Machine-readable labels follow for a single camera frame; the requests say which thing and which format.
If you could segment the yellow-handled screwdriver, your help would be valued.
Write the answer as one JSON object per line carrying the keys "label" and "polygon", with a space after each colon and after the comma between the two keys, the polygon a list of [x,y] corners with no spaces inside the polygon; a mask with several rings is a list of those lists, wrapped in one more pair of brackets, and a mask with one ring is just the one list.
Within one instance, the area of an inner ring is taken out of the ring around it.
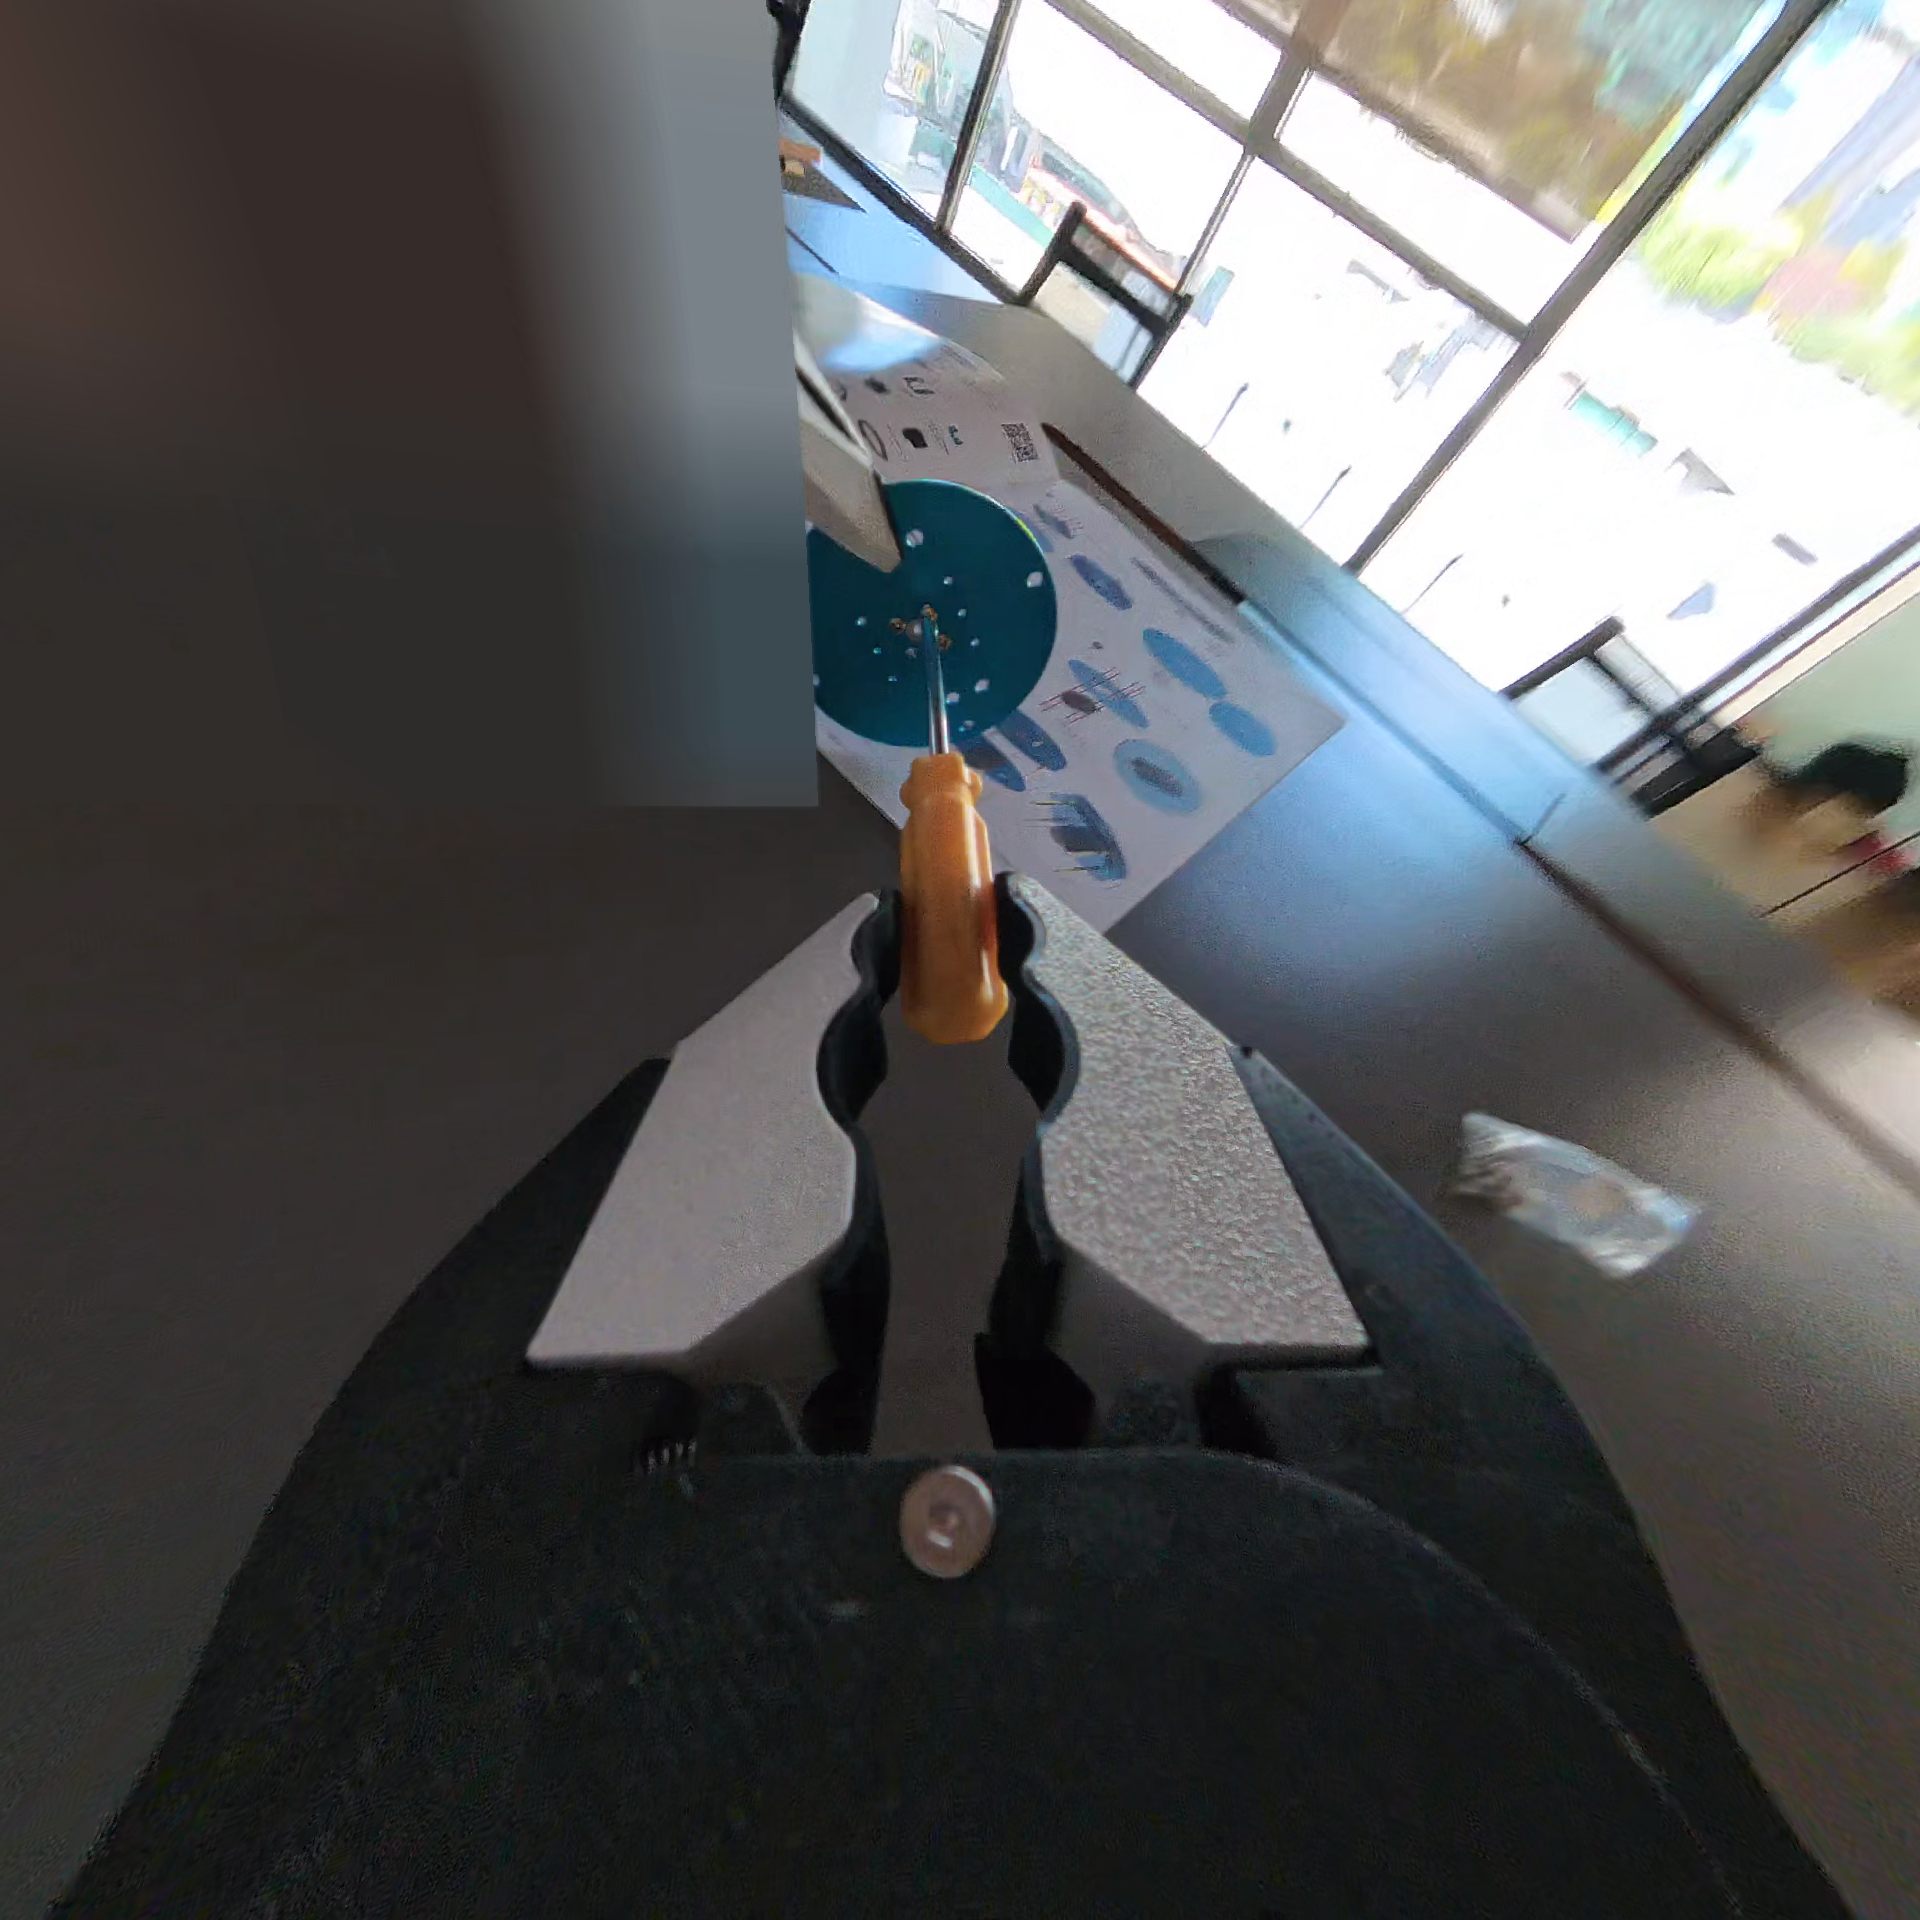
{"label": "yellow-handled screwdriver", "polygon": [[928,688],[928,752],[900,786],[903,1018],[929,1043],[973,1043],[1003,1018],[992,841],[981,777],[952,747],[943,686],[947,635],[932,606],[917,618]]}

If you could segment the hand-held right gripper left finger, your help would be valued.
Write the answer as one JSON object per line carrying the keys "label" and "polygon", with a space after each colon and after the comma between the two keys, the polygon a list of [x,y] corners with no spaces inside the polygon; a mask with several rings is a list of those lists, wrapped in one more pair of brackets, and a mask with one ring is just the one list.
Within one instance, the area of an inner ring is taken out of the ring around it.
{"label": "hand-held right gripper left finger", "polygon": [[892,1282],[860,1118],[896,983],[899,898],[863,894],[676,1043],[529,1366],[749,1385],[808,1451],[869,1451]]}

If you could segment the blue round metal plate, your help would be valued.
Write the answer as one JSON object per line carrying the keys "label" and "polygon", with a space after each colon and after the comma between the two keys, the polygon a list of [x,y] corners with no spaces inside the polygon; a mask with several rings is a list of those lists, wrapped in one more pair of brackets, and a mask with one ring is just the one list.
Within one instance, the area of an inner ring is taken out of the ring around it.
{"label": "blue round metal plate", "polygon": [[806,528],[813,704],[821,718],[893,750],[928,750],[918,645],[888,616],[935,606],[956,750],[993,728],[1040,683],[1057,635],[1057,593],[1040,541],[993,497],[943,479],[881,488],[900,541],[877,571]]}

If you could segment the open assembly manual booklet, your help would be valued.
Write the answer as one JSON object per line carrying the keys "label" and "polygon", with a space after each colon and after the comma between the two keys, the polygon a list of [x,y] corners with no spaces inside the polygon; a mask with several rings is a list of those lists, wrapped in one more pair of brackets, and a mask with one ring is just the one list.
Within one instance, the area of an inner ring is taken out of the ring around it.
{"label": "open assembly manual booklet", "polygon": [[[1110,927],[1339,728],[1230,598],[1069,479],[1038,406],[975,357],[861,350],[825,374],[881,487],[981,491],[1046,557],[1057,635],[1045,674],[958,750],[999,869]],[[828,761],[899,825],[924,752],[815,718]]]}

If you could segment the clear bag of screws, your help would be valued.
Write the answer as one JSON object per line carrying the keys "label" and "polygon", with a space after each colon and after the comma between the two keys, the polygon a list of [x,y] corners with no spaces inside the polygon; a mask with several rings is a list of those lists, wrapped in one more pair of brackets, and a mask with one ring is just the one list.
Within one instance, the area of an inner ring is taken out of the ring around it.
{"label": "clear bag of screws", "polygon": [[1483,1110],[1460,1118],[1448,1187],[1611,1279],[1649,1270],[1697,1222],[1695,1202],[1583,1144]]}

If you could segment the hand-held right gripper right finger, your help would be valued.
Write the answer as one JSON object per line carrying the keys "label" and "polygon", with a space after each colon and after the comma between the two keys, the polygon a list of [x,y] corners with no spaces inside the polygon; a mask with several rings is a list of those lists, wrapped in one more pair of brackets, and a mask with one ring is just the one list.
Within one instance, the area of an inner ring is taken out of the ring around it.
{"label": "hand-held right gripper right finger", "polygon": [[992,1446],[1185,1433],[1224,1373],[1366,1360],[1240,1050],[1036,879],[996,887],[1038,1125],[975,1334]]}

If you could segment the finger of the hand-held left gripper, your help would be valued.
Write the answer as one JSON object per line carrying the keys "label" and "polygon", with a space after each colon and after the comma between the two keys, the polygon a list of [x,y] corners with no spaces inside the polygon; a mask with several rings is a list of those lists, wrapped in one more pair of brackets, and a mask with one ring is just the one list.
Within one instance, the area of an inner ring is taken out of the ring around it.
{"label": "finger of the hand-held left gripper", "polygon": [[877,571],[896,571],[900,541],[872,455],[811,351],[796,351],[806,526]]}

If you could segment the black chair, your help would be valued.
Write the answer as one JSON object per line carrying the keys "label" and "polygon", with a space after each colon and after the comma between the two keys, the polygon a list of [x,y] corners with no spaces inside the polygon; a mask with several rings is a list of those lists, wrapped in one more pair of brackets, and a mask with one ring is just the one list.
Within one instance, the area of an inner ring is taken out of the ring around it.
{"label": "black chair", "polygon": [[1192,297],[1075,198],[1014,304],[1053,317],[1121,384],[1139,387],[1185,321]]}
{"label": "black chair", "polygon": [[1787,654],[1783,633],[1766,635],[1683,689],[1609,614],[1501,686],[1499,696],[1640,816],[1657,818],[1721,778],[1761,768],[1759,739],[1726,704]]}

